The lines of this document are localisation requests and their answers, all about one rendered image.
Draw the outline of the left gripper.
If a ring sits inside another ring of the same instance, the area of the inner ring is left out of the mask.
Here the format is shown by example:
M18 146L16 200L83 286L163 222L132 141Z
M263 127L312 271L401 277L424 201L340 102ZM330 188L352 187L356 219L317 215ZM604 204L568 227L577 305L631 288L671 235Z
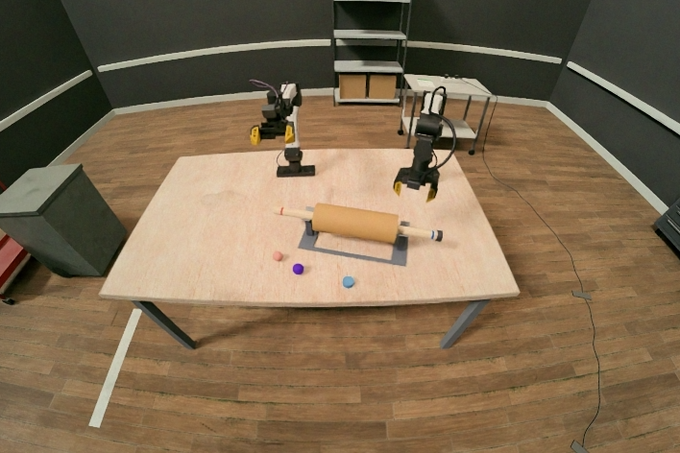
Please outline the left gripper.
M398 171L397 176L394 179L394 186L393 186L393 190L396 192L396 194L398 196L400 196L400 193L401 193L402 176L403 175L409 175L409 172L411 170L415 170L415 171L418 171L418 172L426 172L428 170L429 161L430 160L427 160L425 162L421 162L421 161L418 161L413 156L411 168L404 167L404 169L403 169L404 174L402 173L402 171ZM432 175L432 173L429 173L428 180L426 182L429 182L430 186L429 186L429 190L428 190L428 194L427 194L426 203L434 200L436 198L436 195L437 195L437 192L438 192L438 183L439 182L436 181L436 180L433 180L433 179L434 179L434 175Z

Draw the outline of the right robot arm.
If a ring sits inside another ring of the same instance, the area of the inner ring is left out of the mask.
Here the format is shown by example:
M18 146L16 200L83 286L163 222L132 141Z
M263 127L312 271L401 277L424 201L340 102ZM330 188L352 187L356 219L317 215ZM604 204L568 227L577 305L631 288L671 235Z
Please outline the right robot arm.
M286 86L286 87L285 87ZM297 87L297 88L296 88ZM303 98L300 82L295 82L286 85L286 83L279 83L279 88L275 89L279 94L279 99L274 90L267 92L268 105L262 105L261 111L263 118L271 121L285 120L293 121L295 126L296 142L286 144L284 151L284 158L289 165L278 166L276 175L314 175L315 165L302 165L304 153L301 151L300 141L298 136L298 115ZM285 88L285 89L284 89ZM283 91L284 90L284 91ZM283 91L283 93L282 93ZM298 91L298 93L297 93ZM290 98L289 98L290 97ZM299 105L298 105L299 103ZM294 105L294 106L293 106ZM281 113L280 113L281 111ZM294 111L294 112L293 112ZM291 117L288 117L291 116ZM296 161L293 161L296 160Z

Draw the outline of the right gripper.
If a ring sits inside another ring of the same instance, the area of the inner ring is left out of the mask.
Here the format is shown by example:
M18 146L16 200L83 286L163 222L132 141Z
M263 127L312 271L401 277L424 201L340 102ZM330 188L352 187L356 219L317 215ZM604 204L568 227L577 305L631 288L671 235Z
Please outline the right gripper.
M253 145L258 145L261 140L276 139L276 136L285 136L285 144L294 143L296 141L294 122L281 117L278 121L261 122L260 128L259 125L251 127L250 137Z

